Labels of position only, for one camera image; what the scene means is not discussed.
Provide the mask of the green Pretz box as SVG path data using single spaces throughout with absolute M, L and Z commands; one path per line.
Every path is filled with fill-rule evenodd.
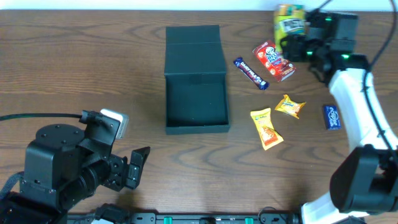
M 305 9 L 298 4 L 279 4 L 274 11 L 275 47 L 282 53 L 280 41 L 289 34 L 304 35 Z

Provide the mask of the red Hello Panda box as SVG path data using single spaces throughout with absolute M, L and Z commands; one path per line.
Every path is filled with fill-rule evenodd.
M 296 71 L 296 67 L 281 56 L 271 40 L 257 46 L 252 52 L 278 82 L 284 81 Z

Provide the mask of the small yellow lemon snack packet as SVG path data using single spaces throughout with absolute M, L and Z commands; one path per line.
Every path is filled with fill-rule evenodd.
M 299 119 L 299 113 L 305 104 L 306 102 L 297 103 L 291 100 L 288 95 L 284 95 L 284 98 L 277 104 L 275 110 Z

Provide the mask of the black gift box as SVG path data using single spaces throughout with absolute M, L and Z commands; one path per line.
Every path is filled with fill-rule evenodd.
M 166 133 L 227 133 L 227 69 L 220 27 L 167 27 L 165 34 Z

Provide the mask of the Dairy Milk chocolate bar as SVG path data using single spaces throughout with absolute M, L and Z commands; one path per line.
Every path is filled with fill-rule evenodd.
M 244 60 L 242 57 L 238 57 L 233 62 L 241 72 L 247 76 L 250 81 L 255 84 L 258 89 L 266 90 L 269 87 L 269 83 L 261 78 Z

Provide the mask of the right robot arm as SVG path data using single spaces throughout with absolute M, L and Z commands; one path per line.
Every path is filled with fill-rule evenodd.
M 343 223 L 397 211 L 397 136 L 377 98 L 372 68 L 356 54 L 358 16 L 314 9 L 304 35 L 281 40 L 283 55 L 308 62 L 334 97 L 349 141 L 349 155 L 330 179 L 329 191 L 302 205 L 302 223 Z

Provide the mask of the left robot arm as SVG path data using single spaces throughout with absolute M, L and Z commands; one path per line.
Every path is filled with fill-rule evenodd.
M 20 191 L 1 199 L 1 223 L 66 223 L 69 210 L 100 185 L 116 192 L 136 189 L 150 149 L 133 150 L 130 158 L 113 155 L 117 128 L 52 124 L 39 129 L 17 178 Z

